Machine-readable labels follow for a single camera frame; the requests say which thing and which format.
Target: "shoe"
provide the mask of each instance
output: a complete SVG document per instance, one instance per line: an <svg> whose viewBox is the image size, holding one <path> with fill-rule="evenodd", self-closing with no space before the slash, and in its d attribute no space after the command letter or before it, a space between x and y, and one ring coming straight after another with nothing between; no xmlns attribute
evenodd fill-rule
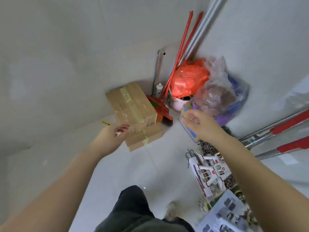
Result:
<svg viewBox="0 0 309 232"><path fill-rule="evenodd" d="M165 208L164 219L171 222L178 216L178 210L175 202L169 203Z"/></svg>

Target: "plastic bottle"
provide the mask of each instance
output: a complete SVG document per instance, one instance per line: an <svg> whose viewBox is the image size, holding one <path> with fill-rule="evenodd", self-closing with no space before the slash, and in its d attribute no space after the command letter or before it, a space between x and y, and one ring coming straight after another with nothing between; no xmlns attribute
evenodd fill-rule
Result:
<svg viewBox="0 0 309 232"><path fill-rule="evenodd" d="M162 93L163 85L161 83L157 84L156 90L155 90L155 96L158 98L160 97L160 94Z"/></svg>

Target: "person's leg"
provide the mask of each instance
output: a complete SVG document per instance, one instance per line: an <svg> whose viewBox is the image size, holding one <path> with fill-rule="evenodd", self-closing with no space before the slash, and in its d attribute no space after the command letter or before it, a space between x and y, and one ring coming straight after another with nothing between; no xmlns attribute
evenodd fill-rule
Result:
<svg viewBox="0 0 309 232"><path fill-rule="evenodd" d="M154 217L149 209L144 192L138 186L130 186L120 193L112 213L118 211L129 211Z"/></svg>
<svg viewBox="0 0 309 232"><path fill-rule="evenodd" d="M165 208L165 216L163 221L171 224L179 224L184 226L189 232L195 232L193 227L184 219L178 217L178 210L175 202L171 202Z"/></svg>

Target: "red plastic bag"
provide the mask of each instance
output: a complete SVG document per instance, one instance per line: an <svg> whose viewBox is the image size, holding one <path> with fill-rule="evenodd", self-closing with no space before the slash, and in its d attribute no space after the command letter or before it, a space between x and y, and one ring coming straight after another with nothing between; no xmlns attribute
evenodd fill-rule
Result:
<svg viewBox="0 0 309 232"><path fill-rule="evenodd" d="M172 80L172 96L182 98L193 95L204 85L210 75L204 66L205 59L195 62L184 60L175 71Z"/></svg>

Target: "person's right arm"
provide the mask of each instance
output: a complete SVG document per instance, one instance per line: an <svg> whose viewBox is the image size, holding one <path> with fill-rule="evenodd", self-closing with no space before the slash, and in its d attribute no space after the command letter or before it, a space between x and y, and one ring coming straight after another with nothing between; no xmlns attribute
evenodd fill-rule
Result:
<svg viewBox="0 0 309 232"><path fill-rule="evenodd" d="M309 199L276 175L203 112L185 124L222 154L263 231L309 231Z"/></svg>

